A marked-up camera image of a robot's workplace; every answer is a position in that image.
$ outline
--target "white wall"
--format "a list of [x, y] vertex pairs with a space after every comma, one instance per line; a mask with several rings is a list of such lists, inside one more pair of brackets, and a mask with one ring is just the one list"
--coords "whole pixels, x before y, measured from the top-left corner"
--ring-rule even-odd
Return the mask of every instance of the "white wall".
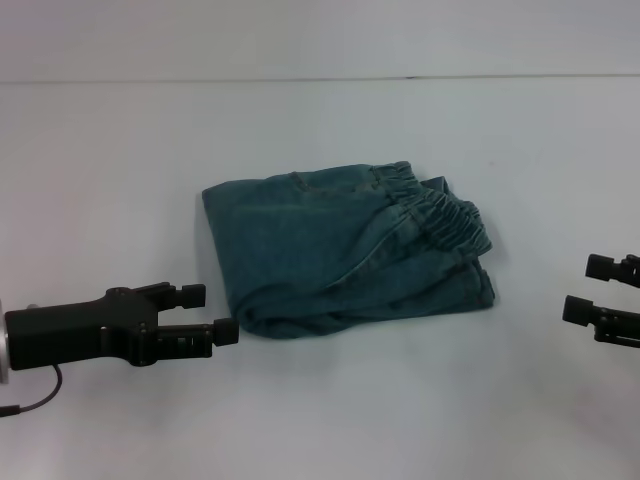
[[[637, 251], [633, 79], [0, 86], [7, 309], [203, 281], [224, 316], [197, 196], [224, 180], [411, 161], [481, 208], [497, 306], [315, 340], [243, 336], [211, 360], [63, 365], [58, 398], [0, 421], [2, 477], [637, 480], [640, 354], [560, 320], [564, 295]], [[39, 400], [15, 373], [0, 404]]]
[[635, 0], [3, 0], [0, 81], [640, 73]]

